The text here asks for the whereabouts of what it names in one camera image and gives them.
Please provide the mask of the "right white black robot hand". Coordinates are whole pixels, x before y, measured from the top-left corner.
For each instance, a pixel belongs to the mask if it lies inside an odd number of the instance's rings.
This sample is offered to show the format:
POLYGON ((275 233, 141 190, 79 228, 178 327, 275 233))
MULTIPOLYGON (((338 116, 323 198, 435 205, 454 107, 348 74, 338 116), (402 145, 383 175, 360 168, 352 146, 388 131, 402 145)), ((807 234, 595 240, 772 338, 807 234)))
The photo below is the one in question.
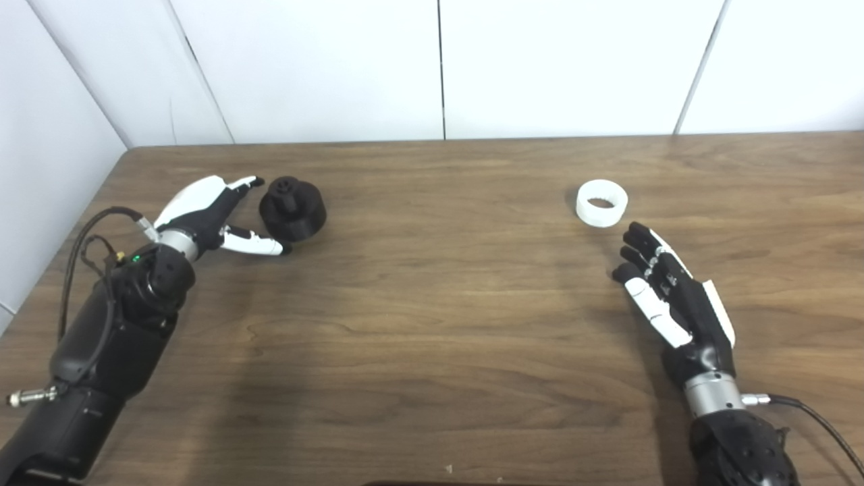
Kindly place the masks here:
POLYGON ((661 362, 695 418, 746 409, 736 383, 732 324, 711 281, 695 279, 658 233, 633 221, 613 280, 664 343, 661 362))

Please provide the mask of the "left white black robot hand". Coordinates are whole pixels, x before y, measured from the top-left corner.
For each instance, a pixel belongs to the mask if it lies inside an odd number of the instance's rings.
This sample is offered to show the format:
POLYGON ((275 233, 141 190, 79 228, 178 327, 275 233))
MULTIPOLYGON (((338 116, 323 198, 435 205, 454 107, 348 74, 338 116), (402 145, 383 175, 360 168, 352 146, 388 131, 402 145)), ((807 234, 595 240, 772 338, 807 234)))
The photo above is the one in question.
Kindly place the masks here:
POLYGON ((154 228, 145 231, 151 243, 133 252, 133 261, 158 247, 169 247, 191 263, 205 252, 225 251, 262 256, 283 256, 292 245, 227 221, 253 188, 265 180, 256 175, 231 184, 210 175, 182 188, 161 210, 154 228))

